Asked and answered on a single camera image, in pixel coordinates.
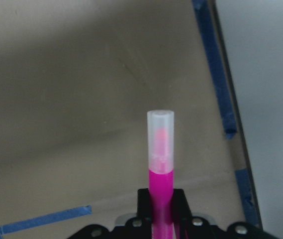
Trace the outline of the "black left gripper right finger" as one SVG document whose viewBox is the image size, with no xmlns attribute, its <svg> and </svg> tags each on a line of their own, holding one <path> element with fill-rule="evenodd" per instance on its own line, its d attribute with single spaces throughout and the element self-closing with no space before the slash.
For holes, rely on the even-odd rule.
<svg viewBox="0 0 283 239">
<path fill-rule="evenodd" d="M 274 239 L 275 236 L 246 223 L 236 222 L 224 231 L 201 216 L 194 216 L 184 190 L 175 189 L 172 199 L 173 222 L 178 239 Z"/>
</svg>

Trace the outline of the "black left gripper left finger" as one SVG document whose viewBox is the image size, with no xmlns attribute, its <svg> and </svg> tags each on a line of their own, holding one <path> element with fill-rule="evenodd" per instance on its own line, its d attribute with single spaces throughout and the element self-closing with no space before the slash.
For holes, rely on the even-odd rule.
<svg viewBox="0 0 283 239">
<path fill-rule="evenodd" d="M 151 239 L 153 207 L 148 189 L 137 193 L 137 213 L 122 226 L 109 231 L 99 224 L 85 226 L 76 233 L 78 239 Z"/>
</svg>

